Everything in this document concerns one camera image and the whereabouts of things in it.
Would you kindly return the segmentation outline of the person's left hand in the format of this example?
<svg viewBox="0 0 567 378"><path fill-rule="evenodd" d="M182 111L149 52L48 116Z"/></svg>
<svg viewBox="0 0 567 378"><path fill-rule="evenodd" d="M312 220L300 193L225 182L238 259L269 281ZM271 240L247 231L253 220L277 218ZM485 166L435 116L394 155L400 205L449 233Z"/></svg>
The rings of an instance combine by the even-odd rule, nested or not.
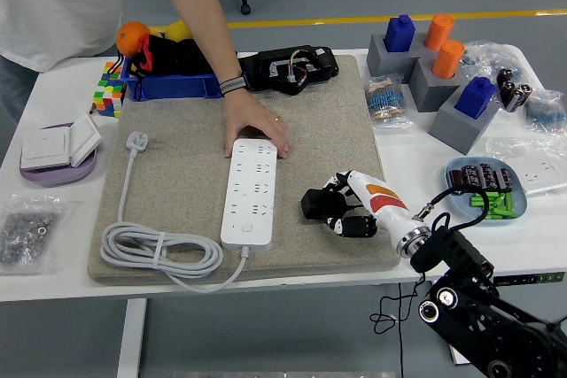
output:
<svg viewBox="0 0 567 378"><path fill-rule="evenodd" d="M272 141L280 158L289 152L288 127L286 121L275 114L246 89L236 89L225 97L225 151L230 158L238 133L245 127L254 127Z"/></svg>

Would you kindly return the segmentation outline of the robot right hand white shell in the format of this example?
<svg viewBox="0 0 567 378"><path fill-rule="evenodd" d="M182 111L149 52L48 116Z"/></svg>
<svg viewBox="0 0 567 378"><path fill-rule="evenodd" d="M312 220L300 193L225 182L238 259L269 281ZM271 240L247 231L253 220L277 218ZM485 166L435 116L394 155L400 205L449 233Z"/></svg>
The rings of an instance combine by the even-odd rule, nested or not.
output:
<svg viewBox="0 0 567 378"><path fill-rule="evenodd" d="M384 181L368 174L354 170L336 173L325 183L322 194L325 197L341 196L342 199L350 194L369 212L363 220L365 224L358 230L355 230L355 223L361 223L361 220L339 218L337 214L324 213L324 220L337 235L371 237L376 233L374 228L380 228L388 232L392 246L396 247L429 232L423 222L414 218L400 197Z"/></svg>

